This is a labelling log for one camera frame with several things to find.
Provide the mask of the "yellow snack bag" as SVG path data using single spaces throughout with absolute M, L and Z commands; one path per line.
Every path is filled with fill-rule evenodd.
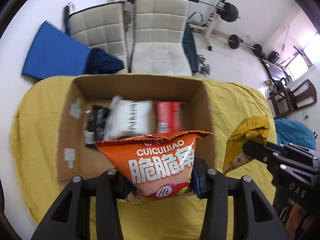
M 253 158 L 245 154 L 242 149 L 244 143 L 253 141 L 266 145 L 269 129 L 270 122 L 267 115 L 251 116 L 242 120 L 227 140 L 222 174 L 226 175 L 252 161 Z

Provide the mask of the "orange snack bag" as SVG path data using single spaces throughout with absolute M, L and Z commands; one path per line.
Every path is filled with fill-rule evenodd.
M 94 144 L 132 183 L 133 188 L 124 200 L 149 203 L 191 192 L 196 142 L 210 135 L 204 131 L 181 131 Z

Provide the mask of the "black snack bag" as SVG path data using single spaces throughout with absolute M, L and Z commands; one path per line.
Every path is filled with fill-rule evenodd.
M 87 123 L 84 129 L 84 142 L 88 148 L 96 149 L 95 142 L 103 141 L 105 125 L 110 110 L 103 106 L 92 105 L 87 113 Z

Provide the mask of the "blue fabric cover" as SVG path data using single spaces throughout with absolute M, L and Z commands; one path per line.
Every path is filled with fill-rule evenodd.
M 303 123 L 294 120 L 276 119 L 274 124 L 278 144 L 288 145 L 292 143 L 316 150 L 315 135 Z

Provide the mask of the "cardboard milk box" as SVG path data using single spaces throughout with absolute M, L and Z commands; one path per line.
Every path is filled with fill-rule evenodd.
M 164 75 L 93 75 L 71 83 L 62 109 L 57 141 L 57 181 L 65 185 L 74 176 L 93 178 L 112 167 L 98 150 L 86 146 L 95 106 L 109 110 L 105 130 L 111 138 L 154 134 L 165 129 L 158 121 L 156 102 L 178 102 L 183 131 L 212 132 L 209 100 L 204 84 L 193 77 Z

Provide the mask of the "dark wooden chair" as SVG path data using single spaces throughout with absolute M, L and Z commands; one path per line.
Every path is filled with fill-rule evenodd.
M 276 92 L 271 92 L 268 100 L 272 102 L 275 112 L 274 120 L 281 119 L 296 111 L 315 105 L 317 103 L 317 90 L 313 83 L 306 79 L 294 90 L 282 86 Z M 279 103 L 282 101 L 286 103 L 287 110 L 281 112 Z

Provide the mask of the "yellow tablecloth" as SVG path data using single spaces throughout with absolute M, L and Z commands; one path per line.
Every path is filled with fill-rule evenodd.
M 18 183 L 37 224 L 70 179 L 97 177 L 113 167 L 101 152 L 85 147 L 84 127 L 85 111 L 92 104 L 109 106 L 116 95 L 127 100 L 182 102 L 182 130 L 213 133 L 196 142 L 196 156 L 220 172 L 227 139 L 245 118 L 267 115 L 268 141 L 277 143 L 268 103 L 247 86 L 135 74 L 44 79 L 23 97 L 10 135 Z M 70 113 L 73 103 L 82 112 L 78 119 Z M 72 168 L 68 168 L 64 149 L 75 150 Z M 154 203 L 118 203 L 124 239 L 199 239 L 205 208 L 206 200 L 195 195 Z

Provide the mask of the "white plastic pouch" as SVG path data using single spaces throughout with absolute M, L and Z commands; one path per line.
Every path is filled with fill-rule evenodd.
M 151 100 L 124 100 L 116 95 L 112 98 L 109 110 L 104 140 L 136 137 L 151 134 L 156 130 Z

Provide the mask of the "red snack pack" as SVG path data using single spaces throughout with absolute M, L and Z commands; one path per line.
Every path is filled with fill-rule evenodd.
M 157 111 L 158 133 L 171 133 L 182 130 L 180 121 L 181 104 L 181 102 L 173 101 L 154 103 Z

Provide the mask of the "chrome dumbbell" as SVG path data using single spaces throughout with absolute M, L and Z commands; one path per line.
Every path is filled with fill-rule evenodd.
M 198 61 L 199 73 L 202 75 L 209 75 L 212 67 L 210 64 L 205 64 L 206 57 L 204 55 L 198 55 L 197 61 Z

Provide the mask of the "black barbell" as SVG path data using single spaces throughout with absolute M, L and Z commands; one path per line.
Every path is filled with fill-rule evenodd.
M 244 44 L 243 40 L 238 35 L 235 35 L 235 34 L 229 36 L 228 45 L 229 45 L 229 48 L 231 49 L 238 49 L 240 46 L 249 48 L 251 49 L 251 51 L 256 57 L 261 57 L 261 54 L 263 53 L 263 48 L 260 44 L 256 43 L 253 46 Z

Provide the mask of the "dark blue knitted cloth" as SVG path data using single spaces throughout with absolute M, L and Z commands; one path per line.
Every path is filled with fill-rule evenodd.
M 86 61 L 85 74 L 115 74 L 124 69 L 124 64 L 104 50 L 93 48 Z

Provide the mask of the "blue foam mat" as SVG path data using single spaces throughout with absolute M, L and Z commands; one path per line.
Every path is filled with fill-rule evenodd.
M 22 75 L 39 80 L 83 75 L 89 54 L 89 48 L 45 21 L 30 46 Z

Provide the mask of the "black blue weight bench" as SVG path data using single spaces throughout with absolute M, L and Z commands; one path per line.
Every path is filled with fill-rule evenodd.
M 183 44 L 184 53 L 190 64 L 191 72 L 192 73 L 198 72 L 198 69 L 199 69 L 198 56 L 197 56 L 195 41 L 193 37 L 193 32 L 189 24 L 186 24 L 185 26 L 182 44 Z

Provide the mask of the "white padded chair right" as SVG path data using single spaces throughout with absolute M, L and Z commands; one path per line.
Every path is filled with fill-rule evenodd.
M 135 0 L 132 73 L 192 76 L 183 49 L 188 0 Z

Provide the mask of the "white padded chair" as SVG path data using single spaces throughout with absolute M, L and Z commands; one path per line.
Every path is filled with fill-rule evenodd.
M 192 76 L 183 49 L 188 0 L 135 0 L 132 73 Z
M 124 2 L 113 2 L 89 7 L 69 15 L 71 38 L 84 46 L 99 48 L 121 60 L 129 72 L 129 52 L 124 24 Z

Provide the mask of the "white padded chair left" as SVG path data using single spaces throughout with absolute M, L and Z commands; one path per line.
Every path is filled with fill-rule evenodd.
M 129 72 L 129 52 L 124 24 L 124 2 L 113 2 L 89 7 L 69 15 L 71 38 L 84 46 L 99 48 L 121 60 Z

